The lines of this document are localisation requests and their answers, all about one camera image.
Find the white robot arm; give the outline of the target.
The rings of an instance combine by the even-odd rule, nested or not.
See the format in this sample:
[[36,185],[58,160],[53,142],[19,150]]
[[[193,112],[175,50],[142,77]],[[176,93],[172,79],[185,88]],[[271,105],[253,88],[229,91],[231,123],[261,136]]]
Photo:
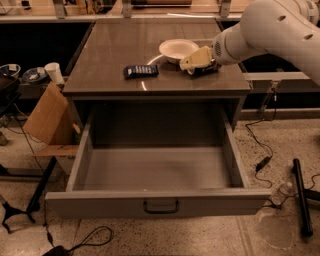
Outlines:
[[254,0],[240,21],[180,61],[190,73],[264,54],[278,56],[320,84],[319,9],[312,0]]

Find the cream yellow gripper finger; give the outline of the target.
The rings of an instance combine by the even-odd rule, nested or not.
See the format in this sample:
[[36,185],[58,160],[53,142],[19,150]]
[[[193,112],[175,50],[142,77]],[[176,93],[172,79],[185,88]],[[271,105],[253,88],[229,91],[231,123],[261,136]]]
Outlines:
[[182,70],[193,70],[196,68],[205,68],[211,64],[211,61],[211,49],[208,46],[203,46],[191,55],[183,58],[179,66]]

